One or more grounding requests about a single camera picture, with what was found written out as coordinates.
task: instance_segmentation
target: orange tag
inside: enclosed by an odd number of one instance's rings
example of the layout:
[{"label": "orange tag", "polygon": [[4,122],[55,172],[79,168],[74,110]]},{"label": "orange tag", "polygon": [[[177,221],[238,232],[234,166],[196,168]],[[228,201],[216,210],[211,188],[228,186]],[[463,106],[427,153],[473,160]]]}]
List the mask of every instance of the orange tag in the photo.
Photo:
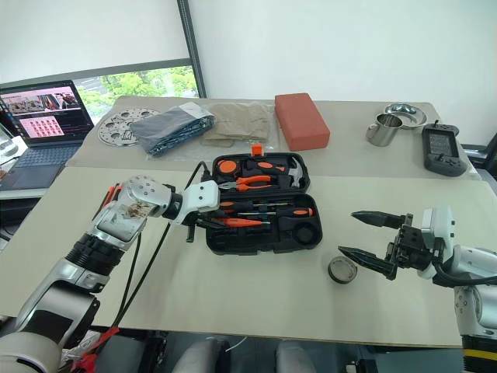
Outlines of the orange tag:
[{"label": "orange tag", "polygon": [[264,147],[262,144],[252,145],[252,157],[262,157],[264,155]]}]

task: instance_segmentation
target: metal disc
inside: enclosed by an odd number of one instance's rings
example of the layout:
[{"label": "metal disc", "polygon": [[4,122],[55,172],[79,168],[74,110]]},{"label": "metal disc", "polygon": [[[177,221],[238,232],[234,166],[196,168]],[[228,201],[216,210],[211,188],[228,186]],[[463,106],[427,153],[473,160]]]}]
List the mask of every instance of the metal disc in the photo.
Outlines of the metal disc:
[{"label": "metal disc", "polygon": [[357,267],[354,262],[344,256],[336,256],[329,262],[329,276],[339,284],[348,284],[357,275]]},{"label": "metal disc", "polygon": [[130,129],[130,124],[152,115],[158,114],[157,110],[146,107],[135,107],[129,110],[123,110],[115,113],[105,119],[98,129],[99,139],[107,145],[112,146],[129,146],[137,143]]}]

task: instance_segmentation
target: cable connector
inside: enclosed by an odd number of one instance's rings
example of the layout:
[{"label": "cable connector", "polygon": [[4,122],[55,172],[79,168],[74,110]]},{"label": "cable connector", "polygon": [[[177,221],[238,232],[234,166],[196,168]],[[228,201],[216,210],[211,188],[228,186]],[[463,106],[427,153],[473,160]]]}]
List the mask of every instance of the cable connector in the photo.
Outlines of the cable connector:
[{"label": "cable connector", "polygon": [[202,173],[202,177],[200,178],[200,181],[210,181],[213,180],[212,175],[210,174],[209,169],[205,168]]}]

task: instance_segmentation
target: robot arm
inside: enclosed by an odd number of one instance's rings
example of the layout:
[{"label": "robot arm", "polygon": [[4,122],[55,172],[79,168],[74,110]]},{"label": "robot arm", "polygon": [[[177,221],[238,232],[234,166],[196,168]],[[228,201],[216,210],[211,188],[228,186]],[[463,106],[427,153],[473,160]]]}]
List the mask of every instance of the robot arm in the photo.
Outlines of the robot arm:
[{"label": "robot arm", "polygon": [[205,225],[199,213],[218,209],[214,181],[175,193],[147,176],[127,180],[116,201],[95,217],[71,252],[60,259],[21,308],[15,333],[0,339],[0,371],[52,372],[62,348],[81,341],[99,308],[94,293],[145,227],[149,216],[174,225]]},{"label": "robot arm", "polygon": [[421,229],[412,227],[411,214],[358,211],[352,216],[399,232],[384,260],[360,249],[339,246],[340,251],[388,280],[399,267],[415,268],[420,277],[453,288],[466,371],[497,371],[497,253],[454,245],[456,222],[448,207],[425,210]]}]

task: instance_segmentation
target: hammer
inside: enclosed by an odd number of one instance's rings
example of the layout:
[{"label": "hammer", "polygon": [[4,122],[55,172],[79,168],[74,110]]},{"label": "hammer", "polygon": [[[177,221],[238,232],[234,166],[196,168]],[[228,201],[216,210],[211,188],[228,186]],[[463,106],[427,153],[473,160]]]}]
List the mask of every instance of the hammer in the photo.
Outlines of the hammer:
[{"label": "hammer", "polygon": [[288,169],[288,175],[292,176],[294,178],[294,181],[292,182],[292,187],[298,188],[301,184],[300,181],[302,179],[302,167],[301,164],[294,158],[292,157],[293,161],[297,165],[296,168],[294,169]]},{"label": "hammer", "polygon": [[248,169],[261,169],[265,174],[268,175],[290,175],[293,177],[291,186],[298,188],[304,174],[302,172],[301,164],[295,159],[295,157],[292,157],[292,160],[294,161],[295,165],[297,165],[294,169],[290,169],[284,166],[276,166],[269,162],[255,162],[252,160],[248,160],[246,166]]}]

